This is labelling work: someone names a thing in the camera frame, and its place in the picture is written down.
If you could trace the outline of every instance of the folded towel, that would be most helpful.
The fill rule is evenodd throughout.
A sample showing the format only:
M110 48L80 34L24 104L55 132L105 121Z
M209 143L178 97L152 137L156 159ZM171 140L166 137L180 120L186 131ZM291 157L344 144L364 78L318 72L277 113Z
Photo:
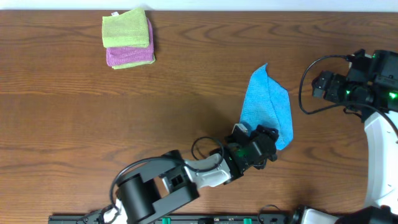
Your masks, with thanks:
M292 112L289 94L275 80L268 77L267 64L257 69L250 78L244 98L240 123L251 132L258 124L276 128L279 138L278 150L284 149L293 140Z
M122 65L130 62L152 61L154 54L154 38L152 25L148 22L149 46L139 47L110 47L106 49L106 63L109 66Z
M155 61L156 61L155 55L152 55L152 60L150 60L150 61L125 63L125 64L122 64L122 65L112 66L112 68L113 69L131 68L131 67L135 67L135 66L138 66L138 65L152 64Z
M148 47L149 32L145 11L137 8L119 16L102 17L104 47Z

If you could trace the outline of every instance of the white wall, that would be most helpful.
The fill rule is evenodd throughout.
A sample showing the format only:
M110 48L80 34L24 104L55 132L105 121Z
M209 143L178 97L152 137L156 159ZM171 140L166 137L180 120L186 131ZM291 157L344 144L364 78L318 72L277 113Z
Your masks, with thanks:
M398 0L0 0L0 9L398 12Z

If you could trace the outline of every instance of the wood grain surface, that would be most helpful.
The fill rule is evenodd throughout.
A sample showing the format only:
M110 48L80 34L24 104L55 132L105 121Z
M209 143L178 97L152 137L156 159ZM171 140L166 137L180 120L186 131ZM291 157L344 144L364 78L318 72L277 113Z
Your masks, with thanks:
M109 204L126 164L230 133L250 76L269 75L290 95L294 140L265 170L201 189L178 213L256 213L273 203L329 212L361 208L368 146L363 124L333 109L304 115L302 72L316 58L364 48L398 49L397 14L338 12L147 12L156 62L125 70L106 65L101 16L111 11L0 11L0 223L46 223L53 213ZM330 59L320 70L345 75ZM204 151L211 144L202 144Z

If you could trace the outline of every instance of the stack of towels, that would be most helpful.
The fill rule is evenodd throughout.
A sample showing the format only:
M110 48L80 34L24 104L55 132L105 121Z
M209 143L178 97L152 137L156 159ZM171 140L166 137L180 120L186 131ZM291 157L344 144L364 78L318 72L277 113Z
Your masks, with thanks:
M104 16L102 41L106 48L106 63L113 69L155 62L152 26L141 8Z

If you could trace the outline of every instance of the blue microfiber towel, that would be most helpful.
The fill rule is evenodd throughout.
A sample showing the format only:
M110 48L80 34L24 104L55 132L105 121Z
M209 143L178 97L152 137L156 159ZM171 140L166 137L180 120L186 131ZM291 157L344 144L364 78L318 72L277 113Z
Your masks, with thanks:
M293 122L287 90L268 77L267 64L251 75L248 90L244 98L240 123L249 133L258 124L267 128L276 128L279 138L278 150L284 149L293 140Z

